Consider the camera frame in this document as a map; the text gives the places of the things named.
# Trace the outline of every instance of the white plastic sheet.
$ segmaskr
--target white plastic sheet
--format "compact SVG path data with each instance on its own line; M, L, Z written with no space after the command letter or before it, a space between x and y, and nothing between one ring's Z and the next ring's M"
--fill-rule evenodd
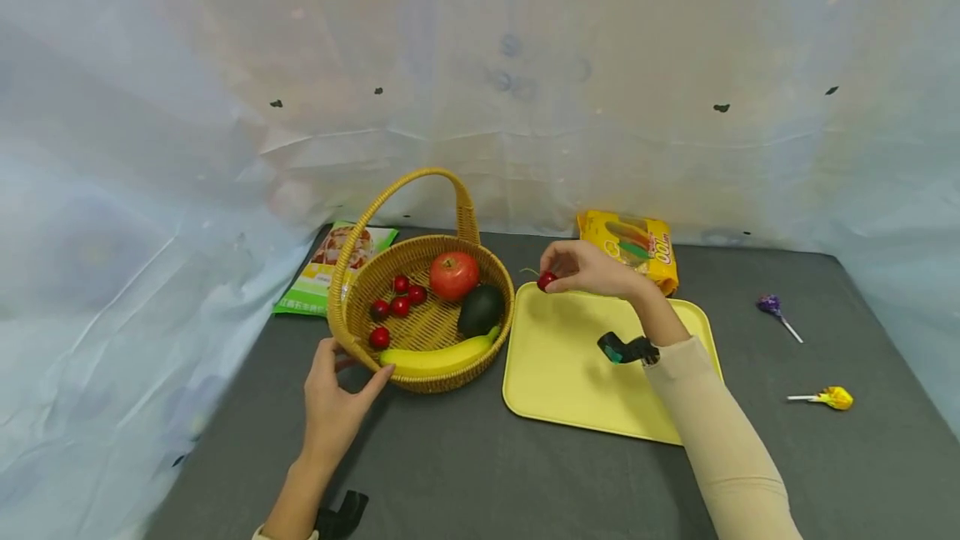
M488 231L590 207L839 256L960 430L959 8L0 0L0 536L135 528L304 230L426 165Z

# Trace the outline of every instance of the snack bag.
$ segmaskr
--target snack bag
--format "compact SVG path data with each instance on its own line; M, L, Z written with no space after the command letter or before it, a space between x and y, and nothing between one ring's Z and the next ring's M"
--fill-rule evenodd
M659 219L620 217L615 212L577 214L580 238L653 280L664 296L680 286L670 228Z
M287 290L280 302L277 302L277 306L273 307L274 313L327 316L327 297L330 280L333 280L333 269L340 257L340 249L352 230L353 224L350 222L333 224L313 258L306 263L306 267L297 277L297 281ZM386 250L396 237L397 230L391 228L364 228L353 248L353 254L350 255L349 269L343 280L344 293L353 281L356 271L364 267L374 255Z

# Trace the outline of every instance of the green food package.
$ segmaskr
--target green food package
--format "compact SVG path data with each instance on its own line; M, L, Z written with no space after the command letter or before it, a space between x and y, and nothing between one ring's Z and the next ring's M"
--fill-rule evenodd
M350 222L335 222L327 237L323 239L310 262L306 263L297 281L283 295L274 313L298 313L302 315L327 316L327 299L330 281L333 280L333 269L336 267L340 250L347 242L347 236L353 230ZM374 255L378 255L397 237L397 230L382 227L364 228L360 239L350 255L350 266L347 269L347 279L343 280L343 292L347 292L353 277L358 269L364 267Z

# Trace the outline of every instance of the gray tablecloth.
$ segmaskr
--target gray tablecloth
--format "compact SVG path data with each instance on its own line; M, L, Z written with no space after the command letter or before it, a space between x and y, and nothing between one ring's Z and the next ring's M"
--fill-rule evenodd
M517 285L550 239L482 235ZM958 440L834 258L678 246L677 262L677 297L707 313L727 386L805 538L960 538ZM806 345L753 306L770 292ZM303 379L327 335L321 318L267 324L147 538L250 536L296 457ZM385 391L329 492L334 507L346 489L371 497L353 539L715 538L681 447L513 415L501 397L505 357L448 394ZM367 374L348 376L356 386ZM857 405L783 400L828 384Z

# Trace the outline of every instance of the yellow plastic tray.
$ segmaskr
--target yellow plastic tray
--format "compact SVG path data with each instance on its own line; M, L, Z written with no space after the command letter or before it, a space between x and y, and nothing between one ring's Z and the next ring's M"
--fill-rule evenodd
M720 374L707 314L670 300L690 333L707 347ZM629 302L582 292L545 294L536 283L517 290L503 400L522 418L683 445L640 362L615 365L598 339L615 332L625 343L643 334Z

